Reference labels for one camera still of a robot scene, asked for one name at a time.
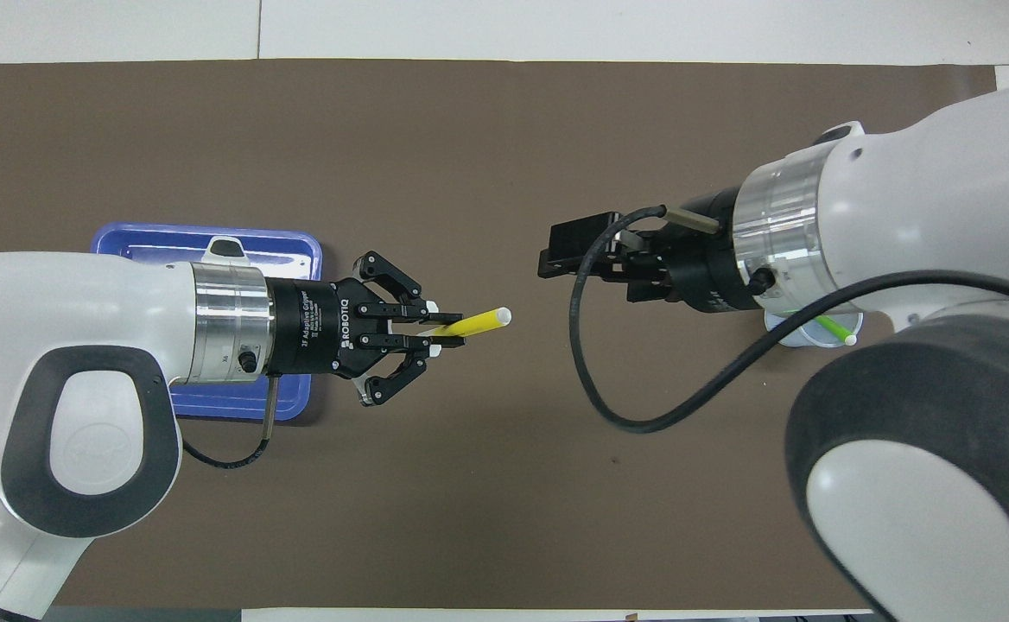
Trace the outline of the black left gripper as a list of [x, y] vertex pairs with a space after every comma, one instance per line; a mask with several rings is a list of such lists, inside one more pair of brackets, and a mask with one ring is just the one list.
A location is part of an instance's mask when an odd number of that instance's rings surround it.
[[[389, 402], [427, 370], [445, 349], [464, 346], [461, 336], [364, 335], [382, 319], [398, 323], [442, 324], [439, 311], [422, 299], [422, 287], [389, 260], [369, 251], [356, 260], [353, 278], [311, 281], [268, 278], [273, 323], [267, 374], [324, 374], [358, 378], [359, 401], [366, 407]], [[383, 301], [366, 286], [389, 294]], [[371, 369], [402, 355], [397, 368], [380, 377]]]

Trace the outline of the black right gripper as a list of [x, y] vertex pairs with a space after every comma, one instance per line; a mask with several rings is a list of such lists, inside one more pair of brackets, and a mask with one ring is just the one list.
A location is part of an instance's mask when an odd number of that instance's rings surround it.
[[[717, 220], [720, 229], [714, 235], [675, 224], [638, 230], [645, 240], [642, 251], [628, 253], [615, 238], [607, 241], [600, 246], [590, 276], [630, 279], [625, 298], [632, 303], [685, 303], [705, 314], [760, 310], [733, 248], [731, 220], [738, 192], [737, 187], [730, 187], [682, 205]], [[540, 278], [575, 275], [592, 245], [620, 218], [622, 213], [606, 212], [552, 225], [548, 247], [539, 255]]]

